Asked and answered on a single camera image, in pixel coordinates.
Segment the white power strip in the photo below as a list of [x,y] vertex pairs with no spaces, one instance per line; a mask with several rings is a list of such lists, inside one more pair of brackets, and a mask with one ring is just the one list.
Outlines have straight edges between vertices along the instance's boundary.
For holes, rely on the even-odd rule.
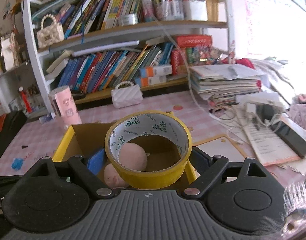
[[236,102],[246,117],[257,126],[271,126],[278,122],[285,112],[285,106],[277,92],[262,91],[238,95]]

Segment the pink plush pig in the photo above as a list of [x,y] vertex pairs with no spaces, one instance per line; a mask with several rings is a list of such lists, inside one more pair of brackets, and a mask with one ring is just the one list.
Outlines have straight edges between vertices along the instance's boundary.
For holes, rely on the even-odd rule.
[[127,188],[129,186],[129,184],[120,177],[112,164],[107,164],[104,169],[104,182],[111,189],[120,187]]

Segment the white quilted pearl purse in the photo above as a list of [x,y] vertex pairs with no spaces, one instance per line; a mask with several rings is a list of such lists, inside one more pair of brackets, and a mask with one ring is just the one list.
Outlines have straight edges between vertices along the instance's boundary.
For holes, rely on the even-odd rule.
[[143,101],[143,94],[138,84],[123,81],[111,90],[112,103],[115,108],[137,105]]

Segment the blue toy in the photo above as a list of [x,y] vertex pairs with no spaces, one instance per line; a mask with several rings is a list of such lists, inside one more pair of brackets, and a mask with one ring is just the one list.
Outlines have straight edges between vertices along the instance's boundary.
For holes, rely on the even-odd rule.
[[11,168],[13,170],[20,170],[22,168],[22,165],[24,163],[24,159],[23,158],[15,158],[11,164]]

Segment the pink round plush toy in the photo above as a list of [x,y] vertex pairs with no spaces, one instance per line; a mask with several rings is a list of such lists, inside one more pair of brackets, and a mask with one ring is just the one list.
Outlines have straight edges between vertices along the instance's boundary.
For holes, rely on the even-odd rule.
[[127,142],[120,149],[118,161],[120,165],[128,169],[144,171],[147,167],[148,158],[141,146]]

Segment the yellow cardboard box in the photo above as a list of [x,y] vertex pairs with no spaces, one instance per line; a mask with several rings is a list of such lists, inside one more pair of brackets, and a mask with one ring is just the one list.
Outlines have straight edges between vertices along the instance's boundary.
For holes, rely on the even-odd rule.
[[[87,157],[105,147],[105,137],[113,124],[80,124],[70,126],[61,140],[52,160],[68,161],[70,157],[81,154]],[[180,159],[180,154],[171,140],[160,135],[140,136],[131,142],[144,148],[150,155],[144,172],[128,171],[119,167],[109,157],[116,170],[131,187],[136,189],[158,190],[167,187],[181,191],[196,178],[189,155]]]

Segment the cream quilted handbag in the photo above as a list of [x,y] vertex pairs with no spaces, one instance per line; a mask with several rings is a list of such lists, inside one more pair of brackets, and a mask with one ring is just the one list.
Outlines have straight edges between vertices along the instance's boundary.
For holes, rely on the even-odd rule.
[[[44,22],[48,18],[52,20],[52,23],[45,27]],[[42,18],[40,30],[37,32],[38,47],[40,49],[49,47],[54,43],[62,42],[64,38],[62,24],[57,22],[52,14],[46,14]]]

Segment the red tassel ornament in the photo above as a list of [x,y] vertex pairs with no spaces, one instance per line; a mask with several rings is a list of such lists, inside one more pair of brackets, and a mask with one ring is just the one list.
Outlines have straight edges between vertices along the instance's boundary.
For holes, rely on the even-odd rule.
[[28,113],[32,113],[32,108],[31,108],[31,105],[30,105],[30,103],[29,103],[29,101],[28,101],[28,99],[27,99],[26,93],[24,92],[24,88],[23,88],[23,87],[19,87],[19,88],[18,88],[18,91],[19,91],[19,93],[20,93],[20,96],[21,96],[21,98],[22,98],[22,101],[23,101],[24,104],[25,104],[26,111],[27,111]]

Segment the stack of magazines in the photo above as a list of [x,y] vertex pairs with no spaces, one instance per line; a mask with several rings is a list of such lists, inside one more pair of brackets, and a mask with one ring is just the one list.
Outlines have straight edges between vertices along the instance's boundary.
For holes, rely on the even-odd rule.
[[240,95],[254,94],[268,82],[267,75],[242,64],[190,67],[191,88],[211,107],[236,103]]

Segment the white bookshelf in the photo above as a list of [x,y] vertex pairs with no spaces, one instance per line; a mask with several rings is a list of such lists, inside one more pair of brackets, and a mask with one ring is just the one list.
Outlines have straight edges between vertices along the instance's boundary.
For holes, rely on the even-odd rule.
[[[16,31],[0,31],[0,73],[30,67],[31,82],[13,80],[13,97],[4,111],[33,118],[51,113],[49,93],[69,86],[75,103],[109,98],[123,81],[152,90],[187,83],[191,66],[234,61],[231,20],[219,21],[228,0],[15,0],[24,43]],[[38,47],[41,20],[52,14],[64,40]],[[24,88],[32,113],[19,87]]]

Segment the black smartphone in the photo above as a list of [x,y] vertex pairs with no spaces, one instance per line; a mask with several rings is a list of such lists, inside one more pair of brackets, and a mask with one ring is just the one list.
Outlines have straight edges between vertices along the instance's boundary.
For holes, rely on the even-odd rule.
[[283,121],[270,125],[270,129],[301,159],[306,157],[306,141]]

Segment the yellow tape roll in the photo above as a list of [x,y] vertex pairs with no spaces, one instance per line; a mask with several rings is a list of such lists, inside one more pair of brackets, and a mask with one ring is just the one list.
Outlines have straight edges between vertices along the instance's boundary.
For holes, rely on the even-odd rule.
[[[128,143],[142,147],[144,171],[122,163],[121,150]],[[142,111],[116,121],[107,131],[105,151],[120,177],[136,189],[157,190],[176,183],[189,163],[193,140],[188,127],[173,114]]]

